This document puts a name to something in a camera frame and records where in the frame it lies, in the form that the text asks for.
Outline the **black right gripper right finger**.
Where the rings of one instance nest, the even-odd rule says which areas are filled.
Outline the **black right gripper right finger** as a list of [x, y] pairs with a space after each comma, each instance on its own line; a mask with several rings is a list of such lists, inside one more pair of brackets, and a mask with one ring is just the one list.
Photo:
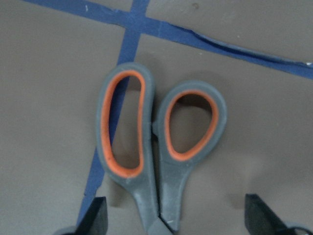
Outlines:
[[295, 234], [257, 194], [245, 195], [245, 227], [250, 235]]

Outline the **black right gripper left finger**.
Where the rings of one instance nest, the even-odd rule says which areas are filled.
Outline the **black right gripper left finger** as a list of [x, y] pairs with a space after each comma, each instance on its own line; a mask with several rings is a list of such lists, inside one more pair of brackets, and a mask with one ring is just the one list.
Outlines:
[[82, 221], [76, 235], [105, 235], [108, 230], [108, 212], [105, 197], [95, 197]]

